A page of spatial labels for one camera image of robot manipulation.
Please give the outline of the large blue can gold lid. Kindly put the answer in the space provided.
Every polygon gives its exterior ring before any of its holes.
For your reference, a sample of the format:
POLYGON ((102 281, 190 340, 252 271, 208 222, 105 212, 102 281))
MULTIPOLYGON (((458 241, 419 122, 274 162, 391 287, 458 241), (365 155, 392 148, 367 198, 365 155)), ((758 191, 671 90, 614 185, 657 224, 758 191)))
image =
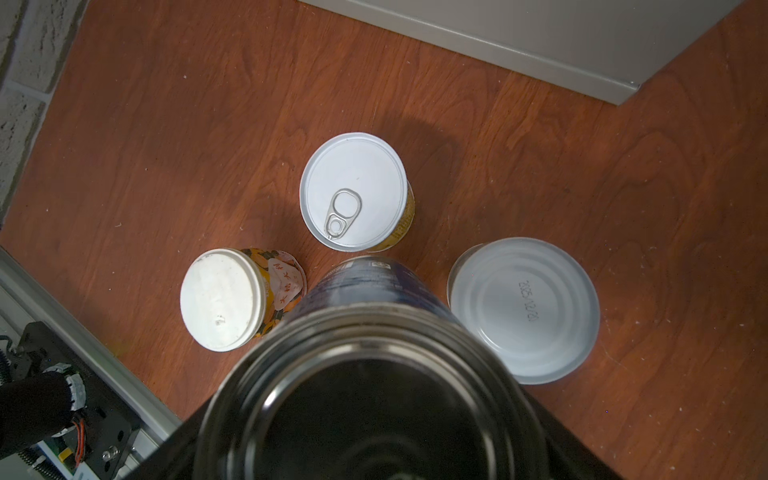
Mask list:
POLYGON ((235 366, 196 479, 546 479, 544 433, 500 360, 407 267, 327 273, 235 366))

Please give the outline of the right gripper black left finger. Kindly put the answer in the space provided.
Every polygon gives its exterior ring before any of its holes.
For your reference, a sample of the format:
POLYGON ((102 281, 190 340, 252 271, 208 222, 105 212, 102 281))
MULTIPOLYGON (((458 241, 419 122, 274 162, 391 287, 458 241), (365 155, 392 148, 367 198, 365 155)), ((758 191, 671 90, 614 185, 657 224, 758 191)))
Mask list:
POLYGON ((192 479, 201 426, 208 410, 207 400, 146 460, 128 476, 128 480, 192 479))

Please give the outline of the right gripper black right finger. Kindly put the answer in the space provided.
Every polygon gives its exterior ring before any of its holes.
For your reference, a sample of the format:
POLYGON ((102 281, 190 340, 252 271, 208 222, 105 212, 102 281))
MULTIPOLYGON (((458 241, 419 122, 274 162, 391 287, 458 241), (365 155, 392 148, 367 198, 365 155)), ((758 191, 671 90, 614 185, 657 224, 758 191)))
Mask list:
POLYGON ((530 393, 526 390, 523 393, 543 429, 552 479, 622 480, 616 471, 596 456, 530 393))

